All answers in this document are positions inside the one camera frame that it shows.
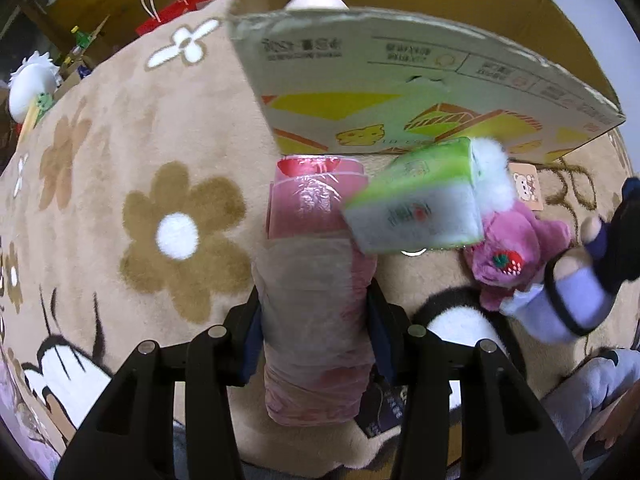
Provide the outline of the dark tissue pack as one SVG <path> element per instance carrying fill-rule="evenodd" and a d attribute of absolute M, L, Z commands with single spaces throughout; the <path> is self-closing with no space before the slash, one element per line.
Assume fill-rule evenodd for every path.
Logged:
<path fill-rule="evenodd" d="M 386 379 L 374 374 L 360 401 L 355 422 L 368 439 L 386 434 L 401 425 L 406 405 L 406 389 L 392 387 Z"/>

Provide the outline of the purple navy plush doll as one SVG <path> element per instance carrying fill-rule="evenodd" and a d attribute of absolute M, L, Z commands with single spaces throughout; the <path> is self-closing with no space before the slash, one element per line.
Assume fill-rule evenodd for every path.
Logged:
<path fill-rule="evenodd" d="M 609 222 L 590 217 L 582 244 L 549 260 L 526 289 L 503 300 L 500 312 L 544 344 L 588 336 L 611 313 L 623 284 L 639 278 L 639 179 L 622 187 Z"/>

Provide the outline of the pink strawberry plush toy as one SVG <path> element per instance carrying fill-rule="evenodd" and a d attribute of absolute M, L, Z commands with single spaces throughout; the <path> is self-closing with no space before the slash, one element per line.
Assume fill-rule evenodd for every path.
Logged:
<path fill-rule="evenodd" d="M 572 233 L 564 221 L 538 218 L 518 199 L 508 156 L 497 141 L 473 139 L 470 149 L 484 240 L 464 248 L 463 258 L 480 284 L 480 304 L 498 311 L 570 247 Z"/>

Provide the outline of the pink plastic tissue pack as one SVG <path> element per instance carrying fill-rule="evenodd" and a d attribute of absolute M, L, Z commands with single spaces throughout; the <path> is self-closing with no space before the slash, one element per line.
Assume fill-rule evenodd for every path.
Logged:
<path fill-rule="evenodd" d="M 374 363 L 363 323 L 376 260 L 358 249 L 342 207 L 367 184 L 348 157 L 288 156 L 274 170 L 253 275 L 266 410 L 282 426 L 341 424 L 359 412 Z"/>

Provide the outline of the green tissue pack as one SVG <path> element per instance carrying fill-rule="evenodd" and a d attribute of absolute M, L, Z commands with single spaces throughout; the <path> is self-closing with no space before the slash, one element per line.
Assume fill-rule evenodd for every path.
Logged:
<path fill-rule="evenodd" d="M 484 238 L 471 141 L 398 156 L 346 200 L 342 215 L 366 254 L 473 245 Z"/>

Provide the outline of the bear picture card tag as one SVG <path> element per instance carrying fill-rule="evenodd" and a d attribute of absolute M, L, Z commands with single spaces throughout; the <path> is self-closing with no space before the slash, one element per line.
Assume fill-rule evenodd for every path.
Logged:
<path fill-rule="evenodd" d="M 543 211 L 544 196 L 541 193 L 536 167 L 524 164 L 524 162 L 509 162 L 508 168 L 518 193 L 518 199 L 531 211 Z"/>

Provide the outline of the white round plush toy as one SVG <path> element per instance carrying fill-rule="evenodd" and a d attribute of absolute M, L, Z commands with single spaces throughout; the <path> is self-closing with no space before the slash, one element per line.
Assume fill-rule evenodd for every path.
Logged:
<path fill-rule="evenodd" d="M 41 93 L 55 92 L 60 83 L 59 71 L 49 52 L 35 51 L 29 58 L 24 58 L 9 82 L 9 111 L 14 122 L 22 124 L 25 121 L 30 103 Z"/>

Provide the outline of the printed cardboard box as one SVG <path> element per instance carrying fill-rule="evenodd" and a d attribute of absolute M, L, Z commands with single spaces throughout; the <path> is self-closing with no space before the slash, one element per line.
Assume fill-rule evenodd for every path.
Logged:
<path fill-rule="evenodd" d="M 552 0 L 233 0 L 228 24 L 285 155 L 467 136 L 538 164 L 625 121 Z"/>

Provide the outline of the green glass bottle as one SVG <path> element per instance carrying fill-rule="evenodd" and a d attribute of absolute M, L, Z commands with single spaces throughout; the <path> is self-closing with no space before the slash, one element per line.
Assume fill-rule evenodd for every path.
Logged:
<path fill-rule="evenodd" d="M 70 49 L 70 53 L 67 55 L 67 57 L 70 60 L 74 60 L 75 58 L 79 58 L 90 46 L 91 38 L 82 30 L 80 30 L 77 25 L 75 25 L 70 30 L 70 33 L 72 34 L 75 43 L 74 46 Z"/>

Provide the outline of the red paper shopping bag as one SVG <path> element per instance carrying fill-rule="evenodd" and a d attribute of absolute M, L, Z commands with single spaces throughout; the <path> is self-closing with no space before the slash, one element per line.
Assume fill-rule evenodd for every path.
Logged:
<path fill-rule="evenodd" d="M 212 0 L 172 0 L 168 6 L 160 8 L 156 5 L 155 0 L 140 0 L 142 9 L 148 18 L 136 28 L 136 33 L 142 37 L 152 30 L 157 29 L 160 25 L 167 24 L 179 16 L 200 10 Z"/>

